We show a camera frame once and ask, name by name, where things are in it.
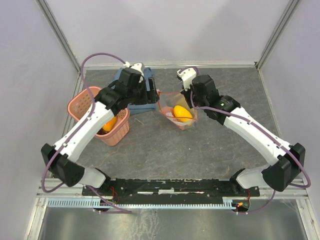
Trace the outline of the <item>yellow lemon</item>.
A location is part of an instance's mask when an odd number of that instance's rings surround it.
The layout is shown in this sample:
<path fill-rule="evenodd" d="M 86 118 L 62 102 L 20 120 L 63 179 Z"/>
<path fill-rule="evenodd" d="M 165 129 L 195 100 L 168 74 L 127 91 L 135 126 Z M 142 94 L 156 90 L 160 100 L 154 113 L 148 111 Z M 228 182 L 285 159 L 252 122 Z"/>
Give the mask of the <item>yellow lemon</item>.
<path fill-rule="evenodd" d="M 182 123 L 186 123 L 193 119 L 193 115 L 181 105 L 176 105 L 173 108 L 173 115 L 178 121 Z"/>

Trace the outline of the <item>clear zip bag red zipper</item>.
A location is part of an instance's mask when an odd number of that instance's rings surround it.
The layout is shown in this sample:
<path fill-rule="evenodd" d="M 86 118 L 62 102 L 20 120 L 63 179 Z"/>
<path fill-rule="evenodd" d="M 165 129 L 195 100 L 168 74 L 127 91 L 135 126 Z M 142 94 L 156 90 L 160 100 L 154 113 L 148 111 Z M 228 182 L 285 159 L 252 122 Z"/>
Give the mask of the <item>clear zip bag red zipper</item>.
<path fill-rule="evenodd" d="M 181 130 L 191 128 L 198 121 L 197 111 L 190 108 L 179 91 L 158 90 L 157 111 Z"/>

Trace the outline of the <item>red watermelon slice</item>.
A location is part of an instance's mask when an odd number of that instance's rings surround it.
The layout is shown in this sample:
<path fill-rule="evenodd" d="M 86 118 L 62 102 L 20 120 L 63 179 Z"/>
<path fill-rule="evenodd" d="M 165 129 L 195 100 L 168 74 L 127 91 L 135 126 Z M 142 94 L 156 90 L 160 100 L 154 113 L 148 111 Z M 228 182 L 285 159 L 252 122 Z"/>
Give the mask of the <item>red watermelon slice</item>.
<path fill-rule="evenodd" d="M 169 119 L 173 119 L 174 118 L 174 114 L 173 114 L 173 108 L 170 106 L 165 106 L 161 108 L 161 113 Z"/>

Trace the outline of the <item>orange mango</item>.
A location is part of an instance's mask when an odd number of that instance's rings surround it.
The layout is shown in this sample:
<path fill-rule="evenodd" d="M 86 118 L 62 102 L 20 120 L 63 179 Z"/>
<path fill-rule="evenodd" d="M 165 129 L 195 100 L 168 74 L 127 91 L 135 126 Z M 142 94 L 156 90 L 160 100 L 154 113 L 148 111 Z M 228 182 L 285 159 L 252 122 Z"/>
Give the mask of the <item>orange mango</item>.
<path fill-rule="evenodd" d="M 115 116 L 115 117 L 113 117 L 110 121 L 108 121 L 103 127 L 102 127 L 102 130 L 103 131 L 105 131 L 105 132 L 110 132 L 113 128 L 114 128 L 114 126 L 115 126 L 115 124 L 116 124 L 116 122 L 117 122 L 117 116 Z"/>

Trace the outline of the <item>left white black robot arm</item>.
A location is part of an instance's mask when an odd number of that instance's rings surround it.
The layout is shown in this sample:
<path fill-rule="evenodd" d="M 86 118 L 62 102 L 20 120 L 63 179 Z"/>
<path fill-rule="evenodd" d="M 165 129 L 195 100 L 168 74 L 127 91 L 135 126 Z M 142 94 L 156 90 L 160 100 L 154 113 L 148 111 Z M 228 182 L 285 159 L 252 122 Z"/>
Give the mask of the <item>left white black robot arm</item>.
<path fill-rule="evenodd" d="M 128 105 L 145 105 L 158 101 L 154 80 L 144 75 L 144 65 L 135 63 L 122 69 L 119 78 L 91 98 L 91 105 L 72 129 L 54 145 L 44 144 L 41 154 L 46 170 L 68 187 L 82 184 L 106 195 L 111 183 L 102 171 L 77 164 L 99 130 Z"/>

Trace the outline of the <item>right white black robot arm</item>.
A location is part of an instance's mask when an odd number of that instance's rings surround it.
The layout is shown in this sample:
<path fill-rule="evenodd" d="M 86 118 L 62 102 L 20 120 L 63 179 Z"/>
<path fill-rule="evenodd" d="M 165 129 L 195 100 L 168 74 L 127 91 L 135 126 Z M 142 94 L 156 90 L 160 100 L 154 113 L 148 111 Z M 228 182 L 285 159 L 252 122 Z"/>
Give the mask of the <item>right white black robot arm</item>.
<path fill-rule="evenodd" d="M 264 184 L 283 192 L 293 184 L 304 166 L 304 146 L 292 145 L 267 130 L 234 98 L 219 94 L 209 75 L 185 70 L 179 71 L 177 78 L 183 83 L 181 94 L 190 108 L 203 110 L 210 119 L 240 135 L 266 160 L 265 165 L 238 171 L 229 183 L 231 193 L 240 196 L 247 189 Z"/>

